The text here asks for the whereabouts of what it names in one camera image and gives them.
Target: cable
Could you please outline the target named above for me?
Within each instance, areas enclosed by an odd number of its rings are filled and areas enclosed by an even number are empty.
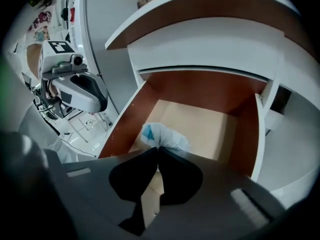
[[[93,156],[93,157],[95,157],[95,158],[97,157],[97,156],[94,155],[94,154],[90,154],[90,153],[84,152],[84,151],[82,151],[81,149],[72,146],[69,142],[66,142],[66,141],[65,141],[64,139],[62,139],[62,138],[61,138],[61,140],[62,140],[63,142],[65,142],[65,143],[67,143],[68,145],[70,145],[71,147],[73,147],[74,149],[81,151],[82,153],[86,153],[86,154],[88,154],[88,155],[90,155],[90,156]]]
[[[48,108],[46,108],[46,109],[44,109],[44,110],[38,110],[39,112],[45,112],[45,111],[48,111],[48,110],[50,110],[50,109],[52,109],[54,106],[51,106],[51,107],[48,107]]]

